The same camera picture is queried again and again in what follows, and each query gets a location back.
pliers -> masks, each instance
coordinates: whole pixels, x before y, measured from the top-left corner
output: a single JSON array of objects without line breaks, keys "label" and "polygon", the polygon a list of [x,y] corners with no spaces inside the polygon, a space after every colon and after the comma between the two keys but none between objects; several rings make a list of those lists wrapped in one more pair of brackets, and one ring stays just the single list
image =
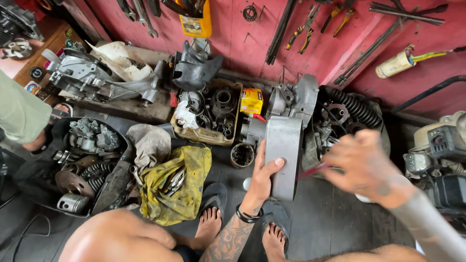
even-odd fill
[{"label": "pliers", "polygon": [[330,21],[332,20],[332,18],[334,18],[337,14],[339,14],[343,9],[347,9],[345,17],[343,18],[342,23],[338,26],[338,28],[333,33],[333,37],[336,37],[338,32],[340,32],[340,29],[342,29],[342,27],[346,24],[346,22],[348,22],[348,20],[350,20],[350,16],[354,15],[355,11],[351,7],[353,6],[355,1],[356,0],[346,0],[342,4],[335,5],[335,8],[333,9],[332,13],[330,13],[329,17],[325,21],[325,24],[323,25],[323,27],[321,29],[321,33],[323,33],[325,31],[325,29],[329,25]]},{"label": "pliers", "polygon": [[291,38],[290,38],[290,40],[288,41],[288,44],[287,44],[287,50],[290,50],[290,48],[293,45],[293,42],[295,41],[296,37],[299,34],[301,34],[304,31],[304,29],[307,30],[306,42],[304,42],[304,45],[302,46],[301,50],[298,53],[300,53],[302,55],[304,53],[304,51],[306,50],[306,47],[308,47],[310,39],[311,39],[311,35],[314,32],[314,29],[311,28],[312,22],[314,22],[315,17],[317,16],[317,13],[319,12],[319,9],[320,9],[320,6],[321,6],[321,4],[319,3],[319,6],[316,9],[315,5],[316,5],[316,3],[314,3],[311,6],[311,11],[309,12],[308,17],[307,17],[306,21],[304,22],[304,25],[302,27],[298,27],[298,30],[296,30],[296,32],[291,36]]}]

white cloth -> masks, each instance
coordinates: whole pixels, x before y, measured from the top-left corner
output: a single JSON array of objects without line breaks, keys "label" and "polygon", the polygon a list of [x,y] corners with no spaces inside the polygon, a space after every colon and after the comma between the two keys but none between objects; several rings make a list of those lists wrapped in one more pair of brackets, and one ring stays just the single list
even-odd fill
[{"label": "white cloth", "polygon": [[134,164],[138,166],[138,173],[146,167],[162,163],[171,154],[170,134],[160,127],[137,124],[130,127],[126,137],[136,147]]}]

wrench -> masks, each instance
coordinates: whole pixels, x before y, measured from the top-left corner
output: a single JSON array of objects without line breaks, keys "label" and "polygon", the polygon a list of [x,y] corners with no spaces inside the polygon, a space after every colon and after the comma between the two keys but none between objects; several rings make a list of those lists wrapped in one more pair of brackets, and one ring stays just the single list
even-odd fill
[{"label": "wrench", "polygon": [[131,20],[131,22],[134,22],[137,20],[137,16],[134,13],[134,11],[130,8],[128,5],[128,2],[126,0],[116,0],[118,2],[118,5],[120,6],[121,11],[123,11],[124,15]]},{"label": "wrench", "polygon": [[141,25],[143,25],[144,27],[145,25],[147,25],[147,27],[149,28],[149,30],[147,30],[147,33],[152,38],[154,38],[154,35],[158,38],[158,33],[152,27],[151,21],[149,20],[149,16],[146,13],[143,0],[133,0],[133,2],[134,6],[136,7],[137,14],[139,15],[139,22],[141,23]]}]

yellow plastic bag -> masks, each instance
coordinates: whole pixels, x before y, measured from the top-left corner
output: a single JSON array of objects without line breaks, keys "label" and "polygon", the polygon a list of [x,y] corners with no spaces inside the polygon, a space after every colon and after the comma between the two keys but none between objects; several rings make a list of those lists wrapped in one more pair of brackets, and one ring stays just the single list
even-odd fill
[{"label": "yellow plastic bag", "polygon": [[[186,174],[181,188],[171,197],[160,193],[157,190],[160,183],[182,166],[186,166]],[[139,211],[161,226],[195,219],[204,180],[211,166],[212,153],[207,147],[183,146],[173,150],[170,160],[142,171],[140,178],[144,185],[140,189],[142,205]]]}]

concrete floor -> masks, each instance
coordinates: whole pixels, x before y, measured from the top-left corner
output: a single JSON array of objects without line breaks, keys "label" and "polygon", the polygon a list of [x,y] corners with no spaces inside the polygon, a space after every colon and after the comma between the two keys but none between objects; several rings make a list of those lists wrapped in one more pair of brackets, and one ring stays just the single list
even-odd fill
[{"label": "concrete floor", "polygon": [[[80,115],[103,120],[123,134],[130,126],[137,124],[87,110],[81,110]],[[187,143],[176,139],[173,146]],[[252,175],[252,167],[240,171],[234,169],[229,163],[231,149],[221,146],[210,148],[212,168],[206,184],[218,181],[226,185],[228,196],[225,217],[230,218],[245,195],[242,181]],[[398,155],[400,150],[403,149],[396,149],[395,152],[392,150],[392,154]],[[2,199],[15,191],[13,186],[7,190],[8,193]],[[288,249],[291,260],[310,260],[341,252],[368,250],[390,243],[414,246],[414,240],[404,226],[385,209],[377,204],[362,203],[354,195],[345,193],[322,179],[300,180],[294,202],[282,205],[291,218]],[[36,214],[45,214],[50,218],[51,235],[46,238],[25,237],[18,248],[15,259],[17,262],[58,261],[67,239],[85,221],[40,207],[23,197],[16,198],[0,210],[0,257]],[[185,221],[168,228],[186,236],[194,236],[197,224],[196,220]],[[47,230],[47,222],[39,218],[28,233],[46,233]],[[0,262],[11,260],[13,250],[14,247],[10,248]],[[267,261],[261,243],[261,222],[254,226],[240,261]]]}]

